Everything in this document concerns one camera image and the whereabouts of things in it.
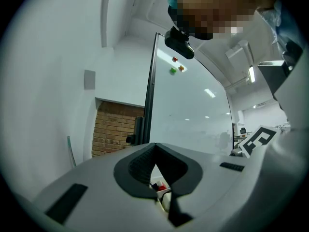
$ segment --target black metal frame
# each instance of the black metal frame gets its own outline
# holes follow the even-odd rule
[[[143,132],[143,144],[149,143],[150,140],[150,129],[151,129],[151,118],[153,113],[153,102],[154,102],[154,91],[155,91],[155,68],[156,68],[156,52],[158,49],[159,33],[155,34],[154,49],[151,58],[151,65],[149,70],[148,87],[145,100],[144,110],[144,132]]]

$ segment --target brick wall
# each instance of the brick wall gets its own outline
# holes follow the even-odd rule
[[[135,118],[143,114],[143,108],[103,101],[96,118],[92,156],[130,147],[126,143],[126,137],[133,134]]]

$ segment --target magnet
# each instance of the magnet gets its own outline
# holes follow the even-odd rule
[[[177,69],[174,68],[174,67],[172,67],[172,68],[170,69],[170,72],[172,72],[172,73],[176,73],[176,71],[177,71]]]

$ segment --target ceiling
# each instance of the ceiling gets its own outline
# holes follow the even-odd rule
[[[156,32],[165,34],[173,26],[167,8],[167,0],[135,0],[126,34],[144,38],[153,44]],[[250,44],[255,65],[261,61],[278,59],[276,48],[271,44],[274,40],[271,29],[258,13],[253,16],[252,21],[245,23],[241,33],[235,35],[230,32],[214,34],[214,39],[210,41],[201,41],[190,37],[190,44],[193,48],[199,47],[199,50],[196,51],[196,58],[224,87],[227,87],[243,79],[244,73],[247,71],[234,69],[225,55],[229,49],[244,39]],[[228,90],[231,94],[236,91],[236,88]]]

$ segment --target whiteboard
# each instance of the whiteboard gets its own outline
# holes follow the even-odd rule
[[[155,65],[150,143],[229,155],[232,118],[226,92],[195,58],[185,59],[159,35]],[[177,68],[172,74],[171,67]]]

